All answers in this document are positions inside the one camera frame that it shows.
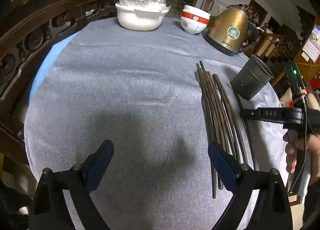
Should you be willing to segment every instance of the kettle label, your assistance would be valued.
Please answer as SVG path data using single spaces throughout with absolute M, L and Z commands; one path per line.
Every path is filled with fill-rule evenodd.
M 227 30 L 227 34 L 228 34 L 230 39 L 236 40 L 240 36 L 240 31 L 236 27 L 230 27 Z

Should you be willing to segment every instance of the screw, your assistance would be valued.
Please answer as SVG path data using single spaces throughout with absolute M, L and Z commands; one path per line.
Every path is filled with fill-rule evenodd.
M 242 163 L 242 164 L 241 164 L 241 169 L 243 169 L 243 170 L 248 170 L 248 169 L 250 169 L 250 167 L 249 167 L 248 164 Z
M 279 171 L 275 168 L 271 169 L 271 172 L 275 175 L 278 175 L 279 174 Z
M 82 168 L 82 164 L 81 164 L 81 163 L 77 163 L 77 164 L 75 164 L 75 165 L 72 166 L 72 169 L 73 169 L 73 170 L 79 170 L 79 169 L 81 169 L 81 168 Z
M 50 171 L 51 171 L 51 169 L 49 169 L 49 168 L 44 168 L 43 171 L 42 171 L 42 173 L 43 173 L 43 174 L 47 174 L 47 173 L 49 173 Z

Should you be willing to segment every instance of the calendar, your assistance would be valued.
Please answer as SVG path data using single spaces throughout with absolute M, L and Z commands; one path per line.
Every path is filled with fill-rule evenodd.
M 302 50 L 313 62 L 316 62 L 320 55 L 320 27 L 318 25 L 313 28 Z

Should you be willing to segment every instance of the carved wooden chair back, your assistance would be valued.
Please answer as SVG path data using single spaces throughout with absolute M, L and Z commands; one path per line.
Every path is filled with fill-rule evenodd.
M 28 164 L 16 103 L 53 44 L 116 16 L 118 0 L 13 0 L 0 17 L 0 152 Z
M 214 0 L 203 0 L 200 9 L 209 12 L 212 10 Z

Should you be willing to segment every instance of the red object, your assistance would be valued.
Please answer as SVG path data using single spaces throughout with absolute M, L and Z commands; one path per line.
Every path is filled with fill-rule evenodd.
M 209 23 L 208 19 L 202 18 L 200 16 L 197 16 L 197 15 L 194 15 L 194 14 L 191 14 L 191 13 L 187 13 L 187 12 L 184 12 L 184 11 L 182 11 L 181 16 L 185 17 L 185 18 L 189 18 L 189 19 L 197 21 L 197 22 L 200 22 L 200 23 L 204 23 L 204 24 L 208 24 Z
M 313 91 L 316 91 L 316 89 L 320 86 L 320 79 L 312 78 L 310 80 L 310 85 Z

